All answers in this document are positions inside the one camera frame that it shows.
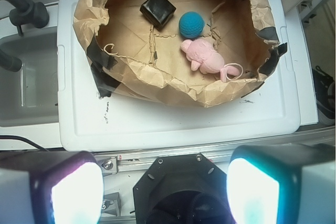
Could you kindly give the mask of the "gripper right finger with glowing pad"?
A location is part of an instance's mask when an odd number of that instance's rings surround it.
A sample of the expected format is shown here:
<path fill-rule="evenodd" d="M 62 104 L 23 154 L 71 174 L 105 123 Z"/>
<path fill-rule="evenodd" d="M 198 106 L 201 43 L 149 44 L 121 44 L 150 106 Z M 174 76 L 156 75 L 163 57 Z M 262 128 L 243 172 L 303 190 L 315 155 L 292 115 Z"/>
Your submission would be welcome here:
<path fill-rule="evenodd" d="M 236 223 L 335 223 L 335 146 L 239 146 L 226 189 Z"/>

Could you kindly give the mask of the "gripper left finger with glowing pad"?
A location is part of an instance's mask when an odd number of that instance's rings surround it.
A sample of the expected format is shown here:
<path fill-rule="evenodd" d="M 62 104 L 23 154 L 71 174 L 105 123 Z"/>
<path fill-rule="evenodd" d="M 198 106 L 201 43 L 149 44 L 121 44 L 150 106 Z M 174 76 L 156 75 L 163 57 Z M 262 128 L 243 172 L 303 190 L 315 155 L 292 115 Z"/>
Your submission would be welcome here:
<path fill-rule="evenodd" d="M 102 201 L 89 152 L 1 153 L 1 223 L 98 223 Z"/>

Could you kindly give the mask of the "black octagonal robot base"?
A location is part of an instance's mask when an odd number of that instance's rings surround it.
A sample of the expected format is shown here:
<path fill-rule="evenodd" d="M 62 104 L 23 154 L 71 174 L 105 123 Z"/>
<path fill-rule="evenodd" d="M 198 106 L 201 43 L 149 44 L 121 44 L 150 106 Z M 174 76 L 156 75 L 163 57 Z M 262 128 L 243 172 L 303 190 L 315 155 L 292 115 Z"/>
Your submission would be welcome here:
<path fill-rule="evenodd" d="M 158 157 L 133 187 L 137 223 L 235 223 L 224 171 L 203 154 Z"/>

